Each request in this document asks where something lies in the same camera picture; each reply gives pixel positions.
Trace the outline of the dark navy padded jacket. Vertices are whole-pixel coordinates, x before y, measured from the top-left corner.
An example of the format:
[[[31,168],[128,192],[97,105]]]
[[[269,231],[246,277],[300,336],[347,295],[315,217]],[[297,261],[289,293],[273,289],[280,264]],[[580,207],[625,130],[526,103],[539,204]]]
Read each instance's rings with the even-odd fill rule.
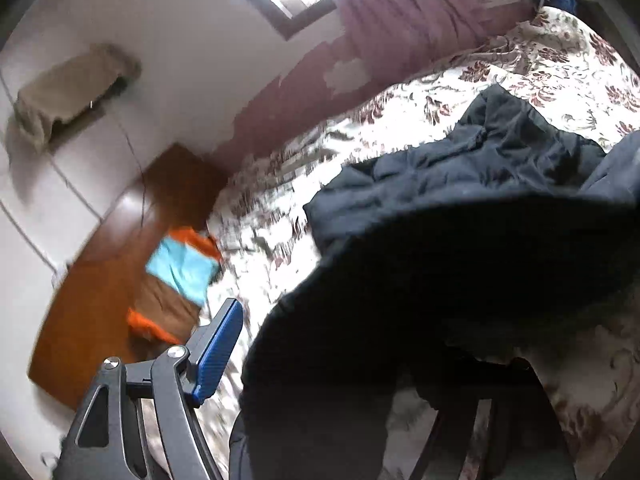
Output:
[[[307,204],[320,259],[245,360],[230,471],[372,479],[398,390],[432,408],[620,310],[639,281],[639,137],[553,127],[500,86],[445,139],[346,166]]]

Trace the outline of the brown wooden headboard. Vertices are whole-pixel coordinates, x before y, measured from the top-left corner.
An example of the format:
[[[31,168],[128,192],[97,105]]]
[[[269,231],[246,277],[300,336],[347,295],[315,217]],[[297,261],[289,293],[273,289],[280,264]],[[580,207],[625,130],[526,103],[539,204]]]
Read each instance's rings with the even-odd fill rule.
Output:
[[[32,352],[28,377],[74,410],[108,356],[142,361],[126,321],[160,239],[204,228],[227,175],[181,144],[157,156],[118,196],[58,288]]]

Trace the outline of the orange blue brown pillow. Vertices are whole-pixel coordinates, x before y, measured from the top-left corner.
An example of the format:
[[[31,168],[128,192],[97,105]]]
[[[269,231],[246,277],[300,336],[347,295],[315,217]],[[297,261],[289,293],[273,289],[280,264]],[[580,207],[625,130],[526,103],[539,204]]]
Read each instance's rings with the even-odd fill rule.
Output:
[[[145,263],[127,312],[134,336],[152,344],[184,344],[198,326],[221,261],[211,235],[187,226],[169,230]]]

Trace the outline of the floral satin bed quilt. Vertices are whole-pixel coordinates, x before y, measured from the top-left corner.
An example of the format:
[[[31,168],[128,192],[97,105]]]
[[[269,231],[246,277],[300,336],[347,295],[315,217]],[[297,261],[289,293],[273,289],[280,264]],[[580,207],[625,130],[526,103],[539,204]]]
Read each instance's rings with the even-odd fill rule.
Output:
[[[230,465],[241,368],[269,309],[317,263],[304,206],[351,162],[449,134],[474,98],[498,84],[556,128],[605,150],[639,127],[639,79],[579,18],[545,8],[536,18],[437,72],[396,84],[366,104],[250,160],[221,192],[207,221],[224,265],[207,292],[202,323],[238,297],[244,327],[215,395],[198,410],[221,471]],[[545,356],[529,352],[558,413],[578,478],[600,479],[639,419],[639,305],[586,328]]]

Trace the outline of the pink window curtain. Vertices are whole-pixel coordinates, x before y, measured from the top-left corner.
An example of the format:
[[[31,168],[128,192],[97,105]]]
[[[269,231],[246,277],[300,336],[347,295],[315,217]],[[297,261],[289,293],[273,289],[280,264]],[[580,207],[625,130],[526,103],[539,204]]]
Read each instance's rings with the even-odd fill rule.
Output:
[[[489,36],[480,0],[334,0],[371,77],[396,84]]]

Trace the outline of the beige cloth on wall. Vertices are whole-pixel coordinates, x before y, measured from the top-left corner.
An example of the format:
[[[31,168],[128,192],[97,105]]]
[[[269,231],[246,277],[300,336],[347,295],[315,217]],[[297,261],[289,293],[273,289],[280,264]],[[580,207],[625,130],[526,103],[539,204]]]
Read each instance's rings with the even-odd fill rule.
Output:
[[[110,42],[92,44],[18,90],[14,102],[18,131],[41,152],[55,126],[70,124],[107,96],[114,84],[126,84],[140,74],[136,56]]]

